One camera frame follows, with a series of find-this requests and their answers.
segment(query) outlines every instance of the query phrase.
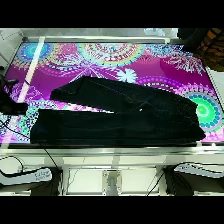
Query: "purple patterned surface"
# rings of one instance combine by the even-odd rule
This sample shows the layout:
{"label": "purple patterned surface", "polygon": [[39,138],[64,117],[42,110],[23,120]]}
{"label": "purple patterned surface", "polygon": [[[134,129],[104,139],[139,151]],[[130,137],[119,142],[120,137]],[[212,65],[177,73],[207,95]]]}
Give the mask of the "purple patterned surface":
{"label": "purple patterned surface", "polygon": [[[12,98],[17,101],[33,59],[37,43],[23,43],[11,64],[7,79],[17,78]],[[201,61],[183,53],[180,45],[131,43],[45,43],[30,83],[25,101],[26,116],[19,116],[19,133],[29,136],[38,117],[38,108],[74,111],[102,111],[80,105],[50,101],[53,89],[82,76],[94,76],[160,88],[187,97],[198,104],[200,125],[206,133],[204,142],[224,141],[223,112]],[[0,119],[8,124],[8,116]],[[0,142],[7,136],[0,125]],[[19,134],[11,143],[29,143]]]}

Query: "metal bracket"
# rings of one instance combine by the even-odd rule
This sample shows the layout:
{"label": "metal bracket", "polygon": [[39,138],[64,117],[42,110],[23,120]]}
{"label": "metal bracket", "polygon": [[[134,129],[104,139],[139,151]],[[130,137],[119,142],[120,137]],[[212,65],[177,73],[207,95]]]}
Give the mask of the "metal bracket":
{"label": "metal bracket", "polygon": [[120,170],[104,170],[102,178],[102,192],[104,196],[119,196],[122,193]]}

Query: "white floor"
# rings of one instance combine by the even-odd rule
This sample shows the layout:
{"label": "white floor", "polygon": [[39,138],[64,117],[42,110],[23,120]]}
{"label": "white floor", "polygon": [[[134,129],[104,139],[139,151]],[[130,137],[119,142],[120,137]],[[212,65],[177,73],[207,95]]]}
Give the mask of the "white floor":
{"label": "white floor", "polygon": [[[15,49],[21,43],[22,36],[147,36],[145,28],[0,28],[0,65],[6,66],[15,54]],[[170,30],[166,31],[166,35],[171,35]],[[218,73],[210,70],[215,85],[221,97],[224,99],[224,73]],[[23,157],[21,158],[27,167],[53,166],[52,161],[46,157]],[[72,167],[71,178],[67,181],[71,182],[74,172],[77,169],[75,181],[70,185],[70,192],[99,192],[102,185],[102,170],[108,167],[116,167],[123,169],[122,188],[124,192],[145,192],[149,183],[153,179],[155,172],[152,168],[145,168],[148,165],[164,165],[175,164],[185,161],[195,161],[202,163],[224,163],[224,155],[176,155],[176,156],[146,156],[146,157],[62,157],[54,158],[58,166]],[[81,169],[87,167],[101,167],[101,170]],[[18,172],[20,164],[13,158],[0,161],[0,170],[5,173]]]}

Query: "white flower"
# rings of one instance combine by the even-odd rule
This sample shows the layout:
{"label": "white flower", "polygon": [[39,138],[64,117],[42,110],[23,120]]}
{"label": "white flower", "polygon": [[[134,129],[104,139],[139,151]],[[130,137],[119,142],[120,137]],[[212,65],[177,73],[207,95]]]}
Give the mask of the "white flower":
{"label": "white flower", "polygon": [[137,74],[133,69],[125,68],[125,72],[120,70],[117,73],[118,80],[122,82],[129,82],[129,83],[135,83]]}

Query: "orange striped cloth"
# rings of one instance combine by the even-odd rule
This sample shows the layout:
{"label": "orange striped cloth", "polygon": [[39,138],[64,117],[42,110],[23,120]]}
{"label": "orange striped cloth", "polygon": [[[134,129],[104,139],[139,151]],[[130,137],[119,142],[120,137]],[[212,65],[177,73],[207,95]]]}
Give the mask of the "orange striped cloth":
{"label": "orange striped cloth", "polygon": [[224,30],[223,28],[211,28],[201,45],[194,52],[194,56],[200,58],[203,63],[212,70],[224,71]]}

